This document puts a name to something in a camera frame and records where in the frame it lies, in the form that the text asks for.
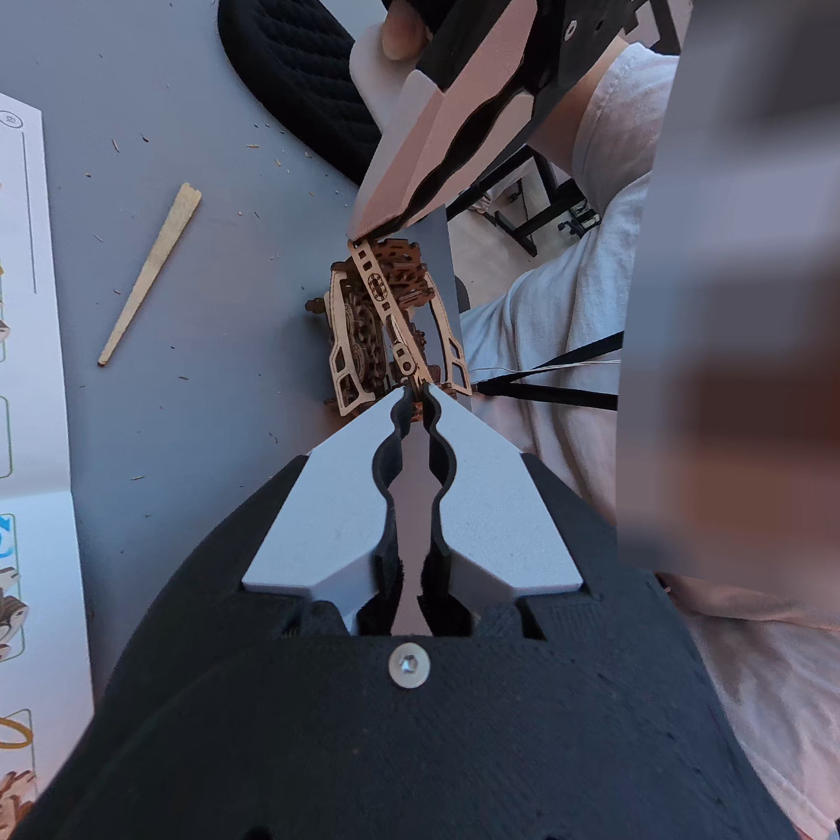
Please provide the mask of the long perforated wooden model strip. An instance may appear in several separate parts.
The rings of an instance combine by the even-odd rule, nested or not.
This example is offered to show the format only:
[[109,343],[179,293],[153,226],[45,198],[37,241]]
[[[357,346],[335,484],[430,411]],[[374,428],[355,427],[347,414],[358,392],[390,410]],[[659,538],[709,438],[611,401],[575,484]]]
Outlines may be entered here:
[[418,401],[422,396],[424,384],[431,382],[432,377],[386,281],[384,270],[367,240],[362,239],[355,243],[349,239],[347,246],[364,287],[391,339],[393,359],[399,373],[397,380],[410,385],[413,398]]

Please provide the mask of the tapered wooden stick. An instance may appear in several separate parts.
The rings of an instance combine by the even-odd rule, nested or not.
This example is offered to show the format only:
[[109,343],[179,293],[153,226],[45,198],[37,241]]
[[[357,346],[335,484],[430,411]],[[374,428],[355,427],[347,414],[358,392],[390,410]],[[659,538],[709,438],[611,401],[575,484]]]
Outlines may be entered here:
[[132,290],[124,303],[108,341],[98,357],[98,367],[105,367],[119,346],[123,335],[137,315],[138,310],[149,294],[155,280],[160,275],[166,261],[181,239],[187,225],[191,222],[201,202],[202,194],[190,183],[181,184],[171,208],[159,233],[147,255]]

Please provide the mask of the person's white shirt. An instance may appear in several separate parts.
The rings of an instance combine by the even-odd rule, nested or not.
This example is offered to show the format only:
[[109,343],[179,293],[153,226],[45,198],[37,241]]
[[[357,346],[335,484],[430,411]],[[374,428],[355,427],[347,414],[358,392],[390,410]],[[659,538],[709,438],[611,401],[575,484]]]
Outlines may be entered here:
[[[624,329],[637,237],[678,58],[632,44],[598,84],[574,143],[572,178],[602,217],[558,258],[462,317],[479,381]],[[476,395],[472,411],[538,456],[609,522],[616,510],[616,413]]]

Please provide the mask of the person's right hand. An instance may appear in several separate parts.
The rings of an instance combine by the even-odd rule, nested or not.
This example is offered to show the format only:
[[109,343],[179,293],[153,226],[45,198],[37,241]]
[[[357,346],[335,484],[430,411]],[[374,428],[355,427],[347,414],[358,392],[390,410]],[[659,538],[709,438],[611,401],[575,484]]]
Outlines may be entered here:
[[388,60],[416,61],[432,37],[420,14],[409,2],[390,2],[381,26],[382,51]]

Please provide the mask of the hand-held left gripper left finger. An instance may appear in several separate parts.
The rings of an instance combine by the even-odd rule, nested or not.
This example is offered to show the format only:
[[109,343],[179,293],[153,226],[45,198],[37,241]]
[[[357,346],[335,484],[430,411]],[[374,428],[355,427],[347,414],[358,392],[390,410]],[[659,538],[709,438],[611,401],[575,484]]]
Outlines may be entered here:
[[248,592],[329,602],[349,632],[359,613],[387,596],[399,562],[390,493],[403,469],[406,388],[315,447],[245,572]]

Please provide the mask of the grey desk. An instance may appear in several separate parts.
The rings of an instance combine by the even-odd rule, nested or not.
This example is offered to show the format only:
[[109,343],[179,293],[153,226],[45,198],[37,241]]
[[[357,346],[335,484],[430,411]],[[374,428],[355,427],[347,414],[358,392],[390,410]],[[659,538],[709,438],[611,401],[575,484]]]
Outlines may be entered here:
[[[41,111],[93,696],[184,558],[339,418],[323,321],[357,192],[232,68],[217,2],[2,2]],[[98,367],[181,184],[202,194]]]

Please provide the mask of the person's pale pink trousers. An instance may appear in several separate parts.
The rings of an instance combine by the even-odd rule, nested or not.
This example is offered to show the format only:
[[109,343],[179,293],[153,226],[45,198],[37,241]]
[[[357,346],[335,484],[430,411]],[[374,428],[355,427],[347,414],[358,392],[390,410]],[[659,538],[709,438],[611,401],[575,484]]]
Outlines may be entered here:
[[838,606],[661,573],[723,710],[802,838],[839,816]]

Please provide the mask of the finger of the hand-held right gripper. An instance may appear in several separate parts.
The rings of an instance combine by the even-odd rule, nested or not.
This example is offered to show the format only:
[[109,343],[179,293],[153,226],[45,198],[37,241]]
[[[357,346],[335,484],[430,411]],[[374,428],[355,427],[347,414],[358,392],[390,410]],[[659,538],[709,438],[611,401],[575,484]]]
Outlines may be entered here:
[[518,91],[507,101],[488,101],[453,132],[455,107],[436,92],[399,148],[388,139],[367,173],[367,235],[383,238],[451,203],[499,158],[522,145],[533,97]]
[[453,202],[530,121],[517,73],[536,3],[457,3],[413,64],[382,26],[355,42],[350,74],[381,139],[353,205],[350,239],[382,238]]

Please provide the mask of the person's right forearm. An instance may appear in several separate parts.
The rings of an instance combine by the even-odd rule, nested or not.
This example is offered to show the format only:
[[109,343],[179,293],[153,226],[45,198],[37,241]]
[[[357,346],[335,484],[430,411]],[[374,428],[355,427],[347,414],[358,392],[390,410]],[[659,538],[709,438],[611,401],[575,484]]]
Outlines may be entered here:
[[616,36],[527,141],[532,150],[567,175],[572,175],[574,143],[592,96],[606,71],[627,47],[625,39]]

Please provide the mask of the white instruction booklet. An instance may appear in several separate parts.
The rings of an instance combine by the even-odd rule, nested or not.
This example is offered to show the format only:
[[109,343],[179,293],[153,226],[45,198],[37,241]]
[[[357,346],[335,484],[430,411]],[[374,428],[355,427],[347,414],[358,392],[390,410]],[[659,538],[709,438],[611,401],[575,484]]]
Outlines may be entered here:
[[1,96],[2,838],[93,712],[41,112]]

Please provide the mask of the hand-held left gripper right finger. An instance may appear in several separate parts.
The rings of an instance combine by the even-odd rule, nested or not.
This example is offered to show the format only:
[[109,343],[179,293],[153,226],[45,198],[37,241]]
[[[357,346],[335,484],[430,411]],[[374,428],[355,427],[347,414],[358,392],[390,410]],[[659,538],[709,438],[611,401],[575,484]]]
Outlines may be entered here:
[[583,578],[520,449],[441,387],[423,388],[434,498],[422,608],[471,621],[523,597],[579,592]]

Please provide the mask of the black metal furniture frame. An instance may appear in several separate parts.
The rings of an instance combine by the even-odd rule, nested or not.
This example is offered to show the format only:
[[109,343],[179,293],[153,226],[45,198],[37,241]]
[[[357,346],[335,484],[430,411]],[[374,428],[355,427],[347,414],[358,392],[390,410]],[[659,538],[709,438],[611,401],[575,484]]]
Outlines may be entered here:
[[523,145],[491,168],[446,209],[449,222],[471,212],[508,236],[531,258],[539,255],[536,234],[552,224],[578,239],[602,217],[580,187],[539,152]]

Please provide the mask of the wooden mechanical model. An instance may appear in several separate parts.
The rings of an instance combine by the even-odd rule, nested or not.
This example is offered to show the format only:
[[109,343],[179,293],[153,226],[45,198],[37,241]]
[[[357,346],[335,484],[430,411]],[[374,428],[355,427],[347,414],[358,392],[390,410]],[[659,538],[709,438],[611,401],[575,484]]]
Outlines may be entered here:
[[[470,396],[463,348],[419,245],[405,238],[367,241],[427,364],[432,381],[425,384],[435,384],[453,398]],[[393,388],[408,385],[397,380],[391,339],[350,255],[331,265],[329,287],[309,300],[306,310],[327,319],[334,390],[327,404],[342,417],[357,417]],[[422,415],[421,402],[422,397],[414,400],[414,422]]]

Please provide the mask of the black quilted cushion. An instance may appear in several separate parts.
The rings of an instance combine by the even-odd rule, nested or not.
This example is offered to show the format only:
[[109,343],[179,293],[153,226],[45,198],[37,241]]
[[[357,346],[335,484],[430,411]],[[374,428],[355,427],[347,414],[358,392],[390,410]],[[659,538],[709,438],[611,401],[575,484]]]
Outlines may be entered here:
[[350,74],[354,39],[320,1],[219,1],[217,30],[247,89],[359,186],[382,134]]

